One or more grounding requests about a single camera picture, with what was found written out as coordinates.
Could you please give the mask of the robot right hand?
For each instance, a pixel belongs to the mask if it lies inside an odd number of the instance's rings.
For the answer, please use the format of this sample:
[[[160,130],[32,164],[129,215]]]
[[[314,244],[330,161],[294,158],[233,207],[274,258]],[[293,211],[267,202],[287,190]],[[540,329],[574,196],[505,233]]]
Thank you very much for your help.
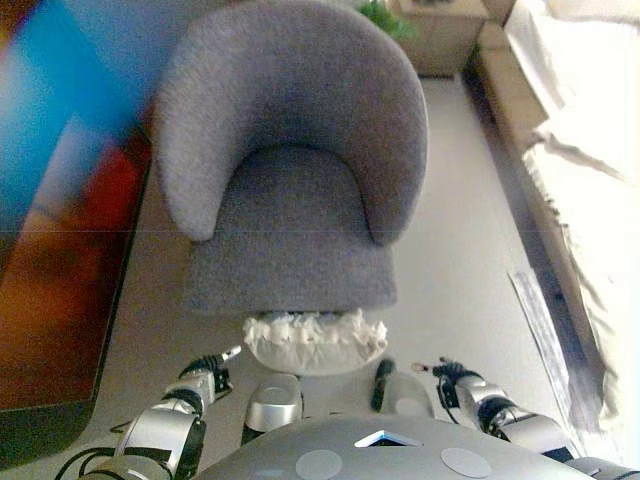
[[[475,371],[467,369],[460,362],[440,357],[439,363],[434,366],[426,365],[422,362],[413,362],[410,366],[411,370],[417,373],[430,372],[438,379],[437,391],[441,393],[443,390],[451,390],[455,388],[458,380],[466,376],[476,376],[479,374]]]

